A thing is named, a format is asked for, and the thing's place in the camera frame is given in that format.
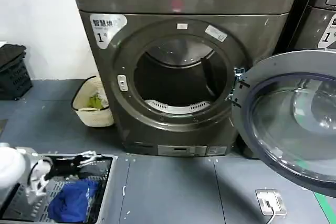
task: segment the white wall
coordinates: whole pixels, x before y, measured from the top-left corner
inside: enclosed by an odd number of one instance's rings
[[[27,47],[32,79],[97,72],[75,0],[0,0],[0,41]]]

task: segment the dryer drum opening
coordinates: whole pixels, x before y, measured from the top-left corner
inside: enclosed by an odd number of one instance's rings
[[[134,72],[141,98],[168,114],[190,114],[210,107],[226,85],[227,68],[209,46],[170,39],[145,52]]]

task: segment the door hinge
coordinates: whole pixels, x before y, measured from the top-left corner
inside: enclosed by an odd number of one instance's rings
[[[234,75],[235,75],[235,80],[233,82],[233,85],[232,85],[232,89],[231,89],[231,92],[230,94],[225,98],[225,101],[232,101],[232,96],[233,96],[233,92],[235,91],[235,86],[238,82],[241,81],[241,77],[242,75],[245,73],[245,68],[237,68],[237,67],[234,67],[233,68],[233,72],[234,72]]]

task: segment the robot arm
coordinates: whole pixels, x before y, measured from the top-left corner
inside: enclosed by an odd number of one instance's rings
[[[40,156],[31,148],[11,148],[7,143],[0,143],[0,189],[20,183],[25,186],[31,204],[47,194],[46,186],[50,179],[75,176],[82,167],[99,157],[95,152],[87,151],[75,157],[51,158]]]

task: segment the washing machine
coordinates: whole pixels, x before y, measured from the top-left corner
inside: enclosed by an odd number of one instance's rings
[[[76,1],[127,150],[223,155],[239,132],[281,176],[336,197],[336,52],[270,57],[294,0]]]
[[[293,1],[76,0],[127,151],[229,153],[234,86],[272,55]]]
[[[304,5],[291,41],[289,50],[336,49],[336,0],[302,0]]]

